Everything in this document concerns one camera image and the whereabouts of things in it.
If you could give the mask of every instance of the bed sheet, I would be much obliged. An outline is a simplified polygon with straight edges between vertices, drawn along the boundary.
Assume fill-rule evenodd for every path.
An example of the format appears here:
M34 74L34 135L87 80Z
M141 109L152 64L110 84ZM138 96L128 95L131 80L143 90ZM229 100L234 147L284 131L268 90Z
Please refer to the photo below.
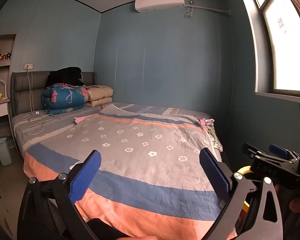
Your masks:
M40 130L29 128L40 120L16 116L13 124L25 173L54 179L97 149L101 168L75 204L85 219L100 218L130 236L201 239L221 211L199 164L202 147L221 160L208 128L198 122L202 114L192 117L171 114L171 108L114 104L118 107L85 107L57 115L45 122L39 135L26 134ZM135 112L128 112L132 107ZM167 115L153 114L167 110ZM80 116L87 118L75 125L74 117Z

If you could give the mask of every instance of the headboard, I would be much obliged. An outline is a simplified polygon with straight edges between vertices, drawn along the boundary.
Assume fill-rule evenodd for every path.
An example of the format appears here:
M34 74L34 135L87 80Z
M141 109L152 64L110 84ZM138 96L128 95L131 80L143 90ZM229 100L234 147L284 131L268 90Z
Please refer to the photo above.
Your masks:
M29 72L30 84L33 80L32 94L34 110L42 110L41 103L42 91L46 89L45 85L50 71L31 71ZM86 86L97 85L97 74L94 72L82 72L83 83ZM11 74L11 105L12 115L30 112L29 102L29 82L26 72L12 72Z

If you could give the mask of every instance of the window frame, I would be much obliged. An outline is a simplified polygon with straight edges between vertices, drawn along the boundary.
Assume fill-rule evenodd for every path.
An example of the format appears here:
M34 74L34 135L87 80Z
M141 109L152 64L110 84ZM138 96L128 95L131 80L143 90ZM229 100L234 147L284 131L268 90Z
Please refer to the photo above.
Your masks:
M279 89L274 89L274 79L275 79L275 66L274 66L274 58L273 58L273 53L272 53L272 43L271 43L271 38L270 38L270 33L269 33L269 28L266 24L266 18L265 18L265 11L266 9L271 5L273 0L264 0L262 5L260 6L258 3L258 0L254 0L255 4L258 8L259 15L262 21L262 25L266 34L266 45L267 45L267 51L268 51L268 56L269 56L269 91L268 93L272 94L280 94L280 95L287 95L287 96L293 96L293 97L300 97L300 91L296 90L279 90ZM296 9L299 17L300 17L300 6L297 2L297 0L290 0Z

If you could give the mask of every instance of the air conditioner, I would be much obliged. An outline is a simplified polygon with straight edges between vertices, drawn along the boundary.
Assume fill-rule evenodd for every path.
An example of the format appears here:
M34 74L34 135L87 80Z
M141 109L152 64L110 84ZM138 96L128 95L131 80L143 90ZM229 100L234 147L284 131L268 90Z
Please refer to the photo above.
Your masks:
M138 12L166 9L184 6L185 0L136 0L135 8Z

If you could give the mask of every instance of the beige folded quilt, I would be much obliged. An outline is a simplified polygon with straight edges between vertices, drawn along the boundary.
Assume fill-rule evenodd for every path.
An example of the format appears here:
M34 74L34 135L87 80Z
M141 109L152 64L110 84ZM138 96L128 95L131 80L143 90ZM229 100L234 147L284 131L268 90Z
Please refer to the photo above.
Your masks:
M94 100L94 101L88 101L85 103L85 106L100 106L100 105L104 105L106 103L110 103L112 102L112 98L101 98L99 100Z
M102 98L108 98L113 95L113 89L107 86L93 85L87 87L89 99L88 101L95 101Z

